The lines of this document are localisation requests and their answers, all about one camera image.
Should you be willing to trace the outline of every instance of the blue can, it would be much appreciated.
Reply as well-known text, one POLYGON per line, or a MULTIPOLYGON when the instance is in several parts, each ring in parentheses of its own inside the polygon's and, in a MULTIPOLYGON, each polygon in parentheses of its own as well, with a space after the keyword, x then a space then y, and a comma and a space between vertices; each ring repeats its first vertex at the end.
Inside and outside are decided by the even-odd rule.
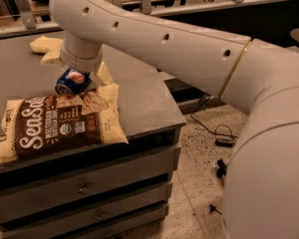
POLYGON ((81 93, 90 81, 90 73, 80 73, 69 68, 57 81, 55 90, 60 95, 76 95, 81 93))

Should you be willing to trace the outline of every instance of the concrete floor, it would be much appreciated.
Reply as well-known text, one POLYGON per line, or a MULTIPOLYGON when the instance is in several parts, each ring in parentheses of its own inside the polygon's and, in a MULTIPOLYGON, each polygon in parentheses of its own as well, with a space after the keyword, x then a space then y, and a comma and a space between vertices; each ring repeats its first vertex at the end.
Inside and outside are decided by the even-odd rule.
MULTIPOLYGON (((172 178, 168 215, 161 222, 125 232, 123 239, 219 238, 221 215, 209 213, 209 204, 221 212, 224 180, 215 175, 216 162, 220 158, 228 162, 231 148, 216 146, 214 135, 190 117, 195 107, 191 103, 182 108, 187 124, 180 135, 181 153, 172 178)), ((235 135, 246 121, 245 115, 218 100, 210 100, 206 110, 197 112, 195 118, 211 130, 225 123, 235 135)), ((225 127, 220 127, 218 132, 228 133, 225 127)))

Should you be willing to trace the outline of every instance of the wooden table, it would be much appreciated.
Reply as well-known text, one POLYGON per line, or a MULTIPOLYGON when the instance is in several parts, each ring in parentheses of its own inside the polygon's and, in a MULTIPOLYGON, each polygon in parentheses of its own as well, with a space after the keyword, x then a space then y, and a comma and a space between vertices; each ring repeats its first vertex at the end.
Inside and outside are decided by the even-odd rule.
MULTIPOLYGON (((0 121, 7 100, 54 94, 65 70, 39 65, 41 56, 29 47, 37 37, 0 41, 0 121)), ((130 143, 0 167, 3 238, 105 238, 167 215, 184 118, 156 69, 109 47, 104 61, 120 85, 120 121, 130 143)))

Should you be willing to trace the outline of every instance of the gray countertop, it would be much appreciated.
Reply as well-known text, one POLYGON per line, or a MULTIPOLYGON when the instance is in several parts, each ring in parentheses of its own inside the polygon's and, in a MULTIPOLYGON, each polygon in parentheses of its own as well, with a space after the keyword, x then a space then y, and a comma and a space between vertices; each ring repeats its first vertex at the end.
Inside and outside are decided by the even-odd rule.
MULTIPOLYGON (((0 124, 8 100, 56 94, 55 83, 67 68, 40 65, 42 56, 33 53, 29 45, 40 36, 0 40, 0 124)), ((62 38, 62 32, 45 36, 62 38)), ((120 86, 120 121, 128 139, 184 125, 155 68, 107 46, 104 61, 120 86)))

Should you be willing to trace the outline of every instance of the robotic arm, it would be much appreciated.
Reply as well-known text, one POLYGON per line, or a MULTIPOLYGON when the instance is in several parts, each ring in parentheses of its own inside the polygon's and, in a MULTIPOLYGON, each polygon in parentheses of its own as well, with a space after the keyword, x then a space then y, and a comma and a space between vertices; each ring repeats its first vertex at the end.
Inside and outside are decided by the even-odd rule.
POLYGON ((91 72, 106 44, 248 114, 227 171, 222 238, 299 238, 299 54, 118 5, 50 0, 63 61, 91 72))

